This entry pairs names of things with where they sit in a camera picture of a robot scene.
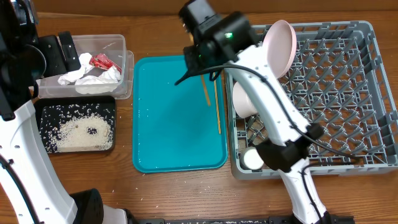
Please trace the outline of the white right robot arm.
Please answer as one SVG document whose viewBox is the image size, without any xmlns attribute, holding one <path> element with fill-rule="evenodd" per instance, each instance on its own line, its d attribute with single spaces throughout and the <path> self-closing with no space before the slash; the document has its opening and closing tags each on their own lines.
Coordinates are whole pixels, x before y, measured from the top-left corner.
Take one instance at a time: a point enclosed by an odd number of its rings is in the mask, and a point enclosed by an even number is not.
<svg viewBox="0 0 398 224">
<path fill-rule="evenodd" d="M 185 47 L 186 78 L 221 71 L 246 92 L 268 132 L 256 151 L 266 166 L 281 176 L 292 202 L 288 223 L 353 223 L 353 217 L 330 214 L 320 200 L 308 158 L 323 128 L 305 119 L 279 83 L 295 57 L 297 37 L 284 20 L 275 22 L 260 40 L 243 13 L 217 14 L 205 0 L 186 2 L 179 18 L 193 44 Z"/>
</svg>

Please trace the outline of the small white cup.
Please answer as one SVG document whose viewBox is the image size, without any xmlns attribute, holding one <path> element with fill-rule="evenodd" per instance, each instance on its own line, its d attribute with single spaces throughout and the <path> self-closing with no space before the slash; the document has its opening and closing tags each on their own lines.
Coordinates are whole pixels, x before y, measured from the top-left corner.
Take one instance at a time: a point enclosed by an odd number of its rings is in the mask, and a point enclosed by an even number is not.
<svg viewBox="0 0 398 224">
<path fill-rule="evenodd" d="M 264 165 L 255 147 L 244 148 L 240 153 L 239 161 L 241 167 L 246 170 L 259 170 Z"/>
</svg>

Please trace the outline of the large white plate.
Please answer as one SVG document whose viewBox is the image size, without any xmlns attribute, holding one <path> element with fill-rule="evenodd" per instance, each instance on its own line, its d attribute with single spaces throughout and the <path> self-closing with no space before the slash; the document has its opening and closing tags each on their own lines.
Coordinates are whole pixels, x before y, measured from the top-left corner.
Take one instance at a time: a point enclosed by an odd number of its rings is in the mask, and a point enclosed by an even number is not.
<svg viewBox="0 0 398 224">
<path fill-rule="evenodd" d="M 276 78 L 284 76 L 291 67 L 297 49 L 297 37 L 293 27 L 284 20 L 275 22 L 268 30 L 262 47 L 266 62 Z"/>
</svg>

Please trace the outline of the wooden chopstick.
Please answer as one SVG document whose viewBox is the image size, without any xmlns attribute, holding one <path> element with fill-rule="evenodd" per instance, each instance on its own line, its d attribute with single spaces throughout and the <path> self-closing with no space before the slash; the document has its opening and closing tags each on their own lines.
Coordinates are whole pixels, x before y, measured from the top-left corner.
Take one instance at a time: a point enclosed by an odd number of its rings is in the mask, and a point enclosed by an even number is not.
<svg viewBox="0 0 398 224">
<path fill-rule="evenodd" d="M 213 81 L 213 85 L 214 85 L 214 91 L 215 91 L 215 104 L 216 104 L 218 134 L 221 134 L 220 109 L 219 109 L 219 104 L 218 104 L 218 90 L 217 90 L 216 80 Z"/>
<path fill-rule="evenodd" d="M 211 101 L 210 101 L 210 97 L 209 97 L 208 90 L 207 90 L 207 87 L 206 87 L 206 82 L 205 82 L 204 75 L 201 75 L 200 77 L 201 77 L 201 83 L 202 83 L 203 91 L 204 91 L 205 98 L 206 98 L 206 103 L 210 107 L 211 106 Z"/>
</svg>

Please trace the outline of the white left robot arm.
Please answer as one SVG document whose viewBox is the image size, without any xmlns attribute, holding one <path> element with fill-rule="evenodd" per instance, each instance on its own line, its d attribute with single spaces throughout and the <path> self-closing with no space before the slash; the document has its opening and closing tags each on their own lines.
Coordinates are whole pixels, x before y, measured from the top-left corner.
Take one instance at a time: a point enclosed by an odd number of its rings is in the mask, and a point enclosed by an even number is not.
<svg viewBox="0 0 398 224">
<path fill-rule="evenodd" d="M 37 80 L 78 70 L 69 32 L 39 37 L 31 1 L 1 1 L 1 186 L 19 223 L 135 223 L 96 189 L 69 194 L 39 135 Z"/>
</svg>

